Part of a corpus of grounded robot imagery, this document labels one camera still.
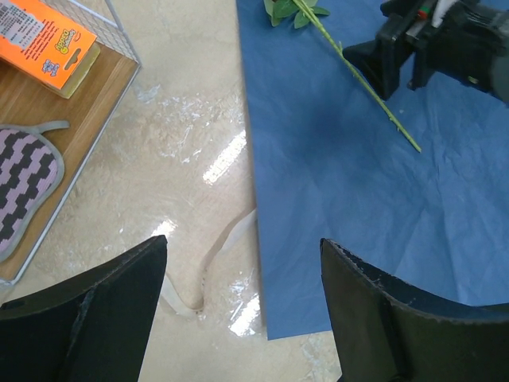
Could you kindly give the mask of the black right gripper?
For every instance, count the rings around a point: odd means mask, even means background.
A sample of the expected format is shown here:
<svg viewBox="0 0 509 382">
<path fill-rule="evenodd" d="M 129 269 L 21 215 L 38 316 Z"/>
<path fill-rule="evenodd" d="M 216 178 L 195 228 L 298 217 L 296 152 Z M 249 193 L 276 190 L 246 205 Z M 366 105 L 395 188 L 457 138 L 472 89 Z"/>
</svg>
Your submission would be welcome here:
<svg viewBox="0 0 509 382">
<path fill-rule="evenodd" d="M 412 90 L 439 72 L 508 101 L 507 10 L 479 1 L 385 1 L 380 10 L 387 20 L 376 39 L 343 50 L 380 98 L 392 96 L 412 57 Z"/>
</svg>

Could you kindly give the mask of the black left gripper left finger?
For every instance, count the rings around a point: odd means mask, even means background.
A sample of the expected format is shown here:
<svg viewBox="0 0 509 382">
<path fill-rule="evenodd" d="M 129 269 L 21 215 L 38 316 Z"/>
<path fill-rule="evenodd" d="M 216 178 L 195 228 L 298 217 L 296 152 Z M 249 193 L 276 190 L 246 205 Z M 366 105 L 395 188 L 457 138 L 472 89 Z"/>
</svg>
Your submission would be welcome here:
<svg viewBox="0 0 509 382">
<path fill-rule="evenodd" d="M 136 381 L 161 292 L 167 239 L 1 306 L 3 381 Z"/>
</svg>

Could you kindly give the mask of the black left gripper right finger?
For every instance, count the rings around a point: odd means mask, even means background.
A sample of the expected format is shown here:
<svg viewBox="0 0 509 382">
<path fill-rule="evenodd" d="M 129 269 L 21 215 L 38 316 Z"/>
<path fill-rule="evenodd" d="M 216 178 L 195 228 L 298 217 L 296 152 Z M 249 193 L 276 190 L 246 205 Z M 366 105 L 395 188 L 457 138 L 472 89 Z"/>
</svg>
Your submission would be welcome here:
<svg viewBox="0 0 509 382">
<path fill-rule="evenodd" d="M 508 305 L 421 290 L 322 239 L 321 279 L 342 381 L 506 381 Z"/>
</svg>

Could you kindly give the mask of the peach rose stem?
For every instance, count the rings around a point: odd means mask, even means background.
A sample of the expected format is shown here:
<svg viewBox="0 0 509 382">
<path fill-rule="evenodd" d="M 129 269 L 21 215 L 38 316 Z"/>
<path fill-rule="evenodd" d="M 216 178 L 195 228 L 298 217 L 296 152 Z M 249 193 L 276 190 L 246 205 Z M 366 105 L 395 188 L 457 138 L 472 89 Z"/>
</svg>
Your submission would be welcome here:
<svg viewBox="0 0 509 382">
<path fill-rule="evenodd" d="M 335 41 L 330 33 L 326 30 L 320 18 L 330 15 L 330 11 L 318 6 L 317 1 L 264 1 L 264 8 L 270 20 L 272 27 L 277 27 L 284 19 L 292 19 L 293 27 L 301 29 L 308 24 L 314 25 L 317 30 L 322 34 L 324 39 L 333 47 L 338 54 L 341 61 L 349 69 L 351 74 L 359 81 L 359 83 L 366 89 L 371 98 L 383 109 L 387 118 L 396 126 L 397 130 L 402 133 L 409 144 L 418 152 L 422 152 L 422 148 L 415 142 L 414 138 L 408 133 L 405 127 L 399 122 L 397 117 L 387 107 L 385 102 L 378 96 L 374 88 L 367 82 L 363 75 L 359 72 L 354 65 L 348 61 L 344 56 L 344 48 L 341 41 Z"/>
</svg>

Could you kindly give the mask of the blue wrapping paper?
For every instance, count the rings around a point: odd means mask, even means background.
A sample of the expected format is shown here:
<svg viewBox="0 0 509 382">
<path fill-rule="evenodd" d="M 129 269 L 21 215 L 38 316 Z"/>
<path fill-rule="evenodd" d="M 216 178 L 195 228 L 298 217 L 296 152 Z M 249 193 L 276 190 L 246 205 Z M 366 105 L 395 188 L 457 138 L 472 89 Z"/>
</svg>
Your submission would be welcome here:
<svg viewBox="0 0 509 382">
<path fill-rule="evenodd" d="M 324 238 L 443 298 L 507 302 L 507 107 L 438 73 L 383 109 L 315 27 L 237 10 L 268 338 L 329 329 Z"/>
</svg>

